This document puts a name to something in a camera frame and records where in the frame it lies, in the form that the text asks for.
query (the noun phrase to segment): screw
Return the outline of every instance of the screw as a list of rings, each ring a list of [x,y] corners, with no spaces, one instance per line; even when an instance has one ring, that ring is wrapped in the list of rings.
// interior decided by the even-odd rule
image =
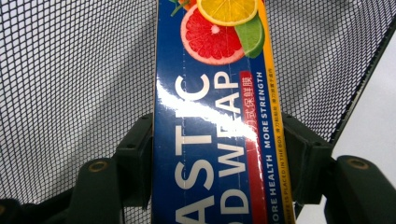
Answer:
[[[96,172],[101,172],[101,171],[105,170],[107,168],[107,166],[108,166],[108,163],[106,161],[96,161],[96,162],[92,163],[88,167],[88,169],[91,172],[96,173]]]
[[[0,204],[0,216],[2,216],[6,212],[6,207]]]
[[[369,164],[367,164],[367,162],[361,161],[356,158],[351,158],[351,159],[347,160],[347,163],[350,166],[352,166],[356,169],[360,169],[360,170],[367,170],[370,167]]]

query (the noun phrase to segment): citrus fruit image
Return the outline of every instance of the citrus fruit image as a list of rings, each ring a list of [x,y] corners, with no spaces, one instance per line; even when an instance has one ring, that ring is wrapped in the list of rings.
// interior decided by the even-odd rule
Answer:
[[[259,0],[197,0],[202,15],[216,25],[235,26],[253,19]]]
[[[234,63],[244,56],[235,29],[207,21],[197,6],[187,11],[180,34],[186,51],[199,62],[221,65]]]
[[[249,58],[256,58],[262,52],[264,46],[264,29],[258,14],[241,25],[235,26],[235,31],[239,36],[245,55]]]
[[[179,2],[181,5],[183,5],[183,4],[185,4],[186,2],[188,2],[188,3],[186,3],[186,5],[184,5],[184,9],[186,9],[186,10],[190,10],[191,7],[193,7],[195,4],[197,4],[197,1],[196,1],[196,0],[178,0],[178,2]]]

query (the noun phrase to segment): lemon slice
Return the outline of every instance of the lemon slice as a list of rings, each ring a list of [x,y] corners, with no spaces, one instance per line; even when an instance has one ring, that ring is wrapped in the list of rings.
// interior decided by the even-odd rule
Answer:
[[[235,26],[253,19],[259,0],[197,0],[201,14],[212,23]]]

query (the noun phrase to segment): mesh net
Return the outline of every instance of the mesh net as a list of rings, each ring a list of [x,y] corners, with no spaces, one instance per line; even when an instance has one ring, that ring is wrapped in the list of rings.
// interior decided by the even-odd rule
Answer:
[[[396,2],[266,4],[283,110],[330,141]],[[40,203],[152,111],[156,2],[2,0],[0,10],[0,198]],[[149,223],[149,210],[124,212]]]

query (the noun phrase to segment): grapefruit slice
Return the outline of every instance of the grapefruit slice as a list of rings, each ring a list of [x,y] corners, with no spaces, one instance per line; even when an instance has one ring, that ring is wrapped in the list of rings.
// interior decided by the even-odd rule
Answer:
[[[234,63],[244,56],[238,34],[233,27],[207,21],[195,5],[184,16],[181,41],[192,58],[207,64]]]

